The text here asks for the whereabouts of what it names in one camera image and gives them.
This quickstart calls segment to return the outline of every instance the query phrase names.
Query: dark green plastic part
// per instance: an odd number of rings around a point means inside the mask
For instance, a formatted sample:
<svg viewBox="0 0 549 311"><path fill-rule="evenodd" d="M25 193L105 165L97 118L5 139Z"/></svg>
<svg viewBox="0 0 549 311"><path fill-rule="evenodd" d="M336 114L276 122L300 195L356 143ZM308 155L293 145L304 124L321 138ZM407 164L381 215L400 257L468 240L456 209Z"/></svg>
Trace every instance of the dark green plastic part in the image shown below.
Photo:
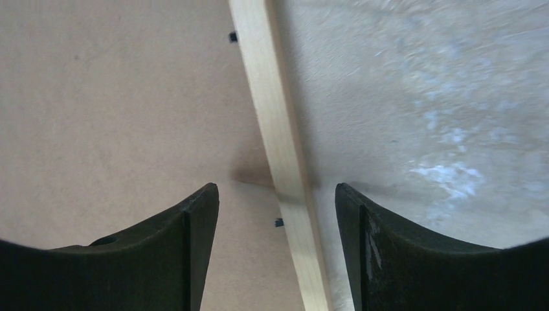
<svg viewBox="0 0 549 311"><path fill-rule="evenodd" d="M198 311L218 211L218 188L208 184L90 246L0 241L0 310Z"/></svg>
<svg viewBox="0 0 549 311"><path fill-rule="evenodd" d="M549 310L549 238L510 249L428 230L337 185L356 310Z"/></svg>

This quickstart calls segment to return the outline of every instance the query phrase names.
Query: white stain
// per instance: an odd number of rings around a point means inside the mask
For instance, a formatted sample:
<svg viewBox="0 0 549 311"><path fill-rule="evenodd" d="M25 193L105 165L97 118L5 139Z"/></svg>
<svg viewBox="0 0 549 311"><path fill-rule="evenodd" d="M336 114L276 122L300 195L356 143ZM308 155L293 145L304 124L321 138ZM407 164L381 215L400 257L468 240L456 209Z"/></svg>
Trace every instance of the white stain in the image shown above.
<svg viewBox="0 0 549 311"><path fill-rule="evenodd" d="M377 246L375 245L374 238L371 235L368 235L370 238L370 246L372 247L372 250L374 251L375 255L375 261L377 262L377 266L379 269L381 269L381 255L379 254L379 250L377 249Z"/></svg>
<svg viewBox="0 0 549 311"><path fill-rule="evenodd" d="M484 183L484 177L477 170L467 168L461 162L447 167L443 165L431 168L419 167L411 172L421 174L426 180L437 183L439 187L446 190L451 200L467 199L476 195L476 188Z"/></svg>
<svg viewBox="0 0 549 311"><path fill-rule="evenodd" d="M436 111L430 111L423 114L423 117L429 120L427 128L431 131L434 130L438 124L437 114L438 113Z"/></svg>
<svg viewBox="0 0 549 311"><path fill-rule="evenodd" d="M461 128L454 128L451 132L442 135L442 143L461 143L465 137L467 137L467 132Z"/></svg>

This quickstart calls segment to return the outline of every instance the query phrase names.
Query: hole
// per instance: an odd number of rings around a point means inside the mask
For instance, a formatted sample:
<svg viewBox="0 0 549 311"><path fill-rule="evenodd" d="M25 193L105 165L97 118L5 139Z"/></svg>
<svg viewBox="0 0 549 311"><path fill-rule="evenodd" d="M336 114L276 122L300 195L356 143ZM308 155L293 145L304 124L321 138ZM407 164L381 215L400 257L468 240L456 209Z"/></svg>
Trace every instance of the hole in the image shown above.
<svg viewBox="0 0 549 311"><path fill-rule="evenodd" d="M104 238L100 238L99 240L93 242L90 246L107 245L116 241L118 241L118 239L115 236L105 236Z"/></svg>

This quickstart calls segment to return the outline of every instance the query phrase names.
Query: floor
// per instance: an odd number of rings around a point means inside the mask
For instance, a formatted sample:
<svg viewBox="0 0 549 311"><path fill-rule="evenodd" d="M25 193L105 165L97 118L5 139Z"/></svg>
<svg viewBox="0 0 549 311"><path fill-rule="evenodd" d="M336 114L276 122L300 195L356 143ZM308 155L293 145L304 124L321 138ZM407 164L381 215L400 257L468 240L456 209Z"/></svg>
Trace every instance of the floor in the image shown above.
<svg viewBox="0 0 549 311"><path fill-rule="evenodd" d="M302 310L226 1L0 10L0 238L86 245L207 182L221 206L203 310Z"/></svg>

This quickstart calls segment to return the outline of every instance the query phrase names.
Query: wooden stick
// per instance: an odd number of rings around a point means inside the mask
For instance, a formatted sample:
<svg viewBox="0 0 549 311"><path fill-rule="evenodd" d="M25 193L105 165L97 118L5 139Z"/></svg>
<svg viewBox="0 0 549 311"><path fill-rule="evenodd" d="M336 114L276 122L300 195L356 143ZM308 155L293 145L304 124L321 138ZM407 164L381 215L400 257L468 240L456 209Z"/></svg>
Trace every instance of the wooden stick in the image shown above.
<svg viewBox="0 0 549 311"><path fill-rule="evenodd" d="M229 5L305 309L333 310L273 4Z"/></svg>

